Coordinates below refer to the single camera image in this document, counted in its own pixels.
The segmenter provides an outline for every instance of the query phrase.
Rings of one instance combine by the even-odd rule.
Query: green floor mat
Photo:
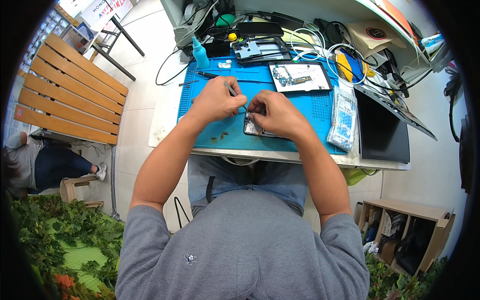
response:
[[[52,224],[57,221],[56,218],[50,219],[47,221],[49,224],[48,233],[54,237],[55,229],[53,229]],[[60,245],[65,249],[67,252],[64,255],[65,258],[65,265],[70,269],[80,269],[82,263],[86,263],[88,261],[96,261],[99,265],[98,268],[104,265],[107,261],[106,256],[102,254],[99,248],[97,247],[85,247],[81,242],[77,242],[76,247],[68,246],[64,241],[59,240]],[[89,274],[83,274],[83,272],[78,271],[78,280],[85,284],[87,288],[99,292],[98,285],[101,283],[98,278],[95,278]]]

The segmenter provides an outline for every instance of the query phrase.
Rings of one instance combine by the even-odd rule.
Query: smartphone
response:
[[[260,114],[266,115],[265,109],[263,109]],[[276,137],[276,138],[282,138],[282,139],[288,139],[284,136],[276,135],[273,132],[266,131],[263,129],[260,125],[256,124],[250,118],[248,117],[250,115],[249,111],[245,112],[245,121],[243,123],[243,133],[244,134],[251,134],[251,135],[257,135],[257,136],[265,136],[265,137]]]
[[[237,28],[240,36],[283,36],[280,25],[273,22],[242,22]]]

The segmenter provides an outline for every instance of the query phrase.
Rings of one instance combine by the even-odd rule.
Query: man's right hand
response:
[[[266,108],[266,116],[259,114]],[[303,134],[315,134],[304,115],[282,93],[261,90],[248,105],[249,118],[267,131],[296,141]]]

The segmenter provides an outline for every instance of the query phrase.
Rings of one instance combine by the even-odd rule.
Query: black phone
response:
[[[242,22],[237,28],[240,36],[283,36],[280,25],[273,22]]]

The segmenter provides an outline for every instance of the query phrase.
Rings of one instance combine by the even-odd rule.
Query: white sneaker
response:
[[[101,162],[98,165],[98,171],[95,173],[95,176],[101,181],[103,181],[106,175],[107,175],[107,164],[104,162]]]

